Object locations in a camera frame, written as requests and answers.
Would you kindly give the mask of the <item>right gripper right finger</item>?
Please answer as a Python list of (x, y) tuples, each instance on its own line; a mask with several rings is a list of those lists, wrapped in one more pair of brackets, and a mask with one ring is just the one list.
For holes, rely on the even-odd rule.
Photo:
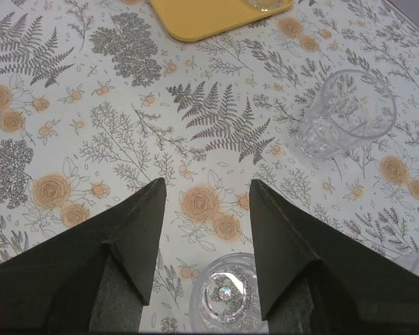
[(272, 331), (419, 331), (419, 276), (251, 182), (262, 318)]

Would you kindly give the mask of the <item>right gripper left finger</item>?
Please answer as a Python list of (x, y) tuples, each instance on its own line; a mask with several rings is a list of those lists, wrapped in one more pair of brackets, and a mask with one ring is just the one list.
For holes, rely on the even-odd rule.
[(137, 331), (166, 205), (158, 178), (0, 264), (0, 331)]

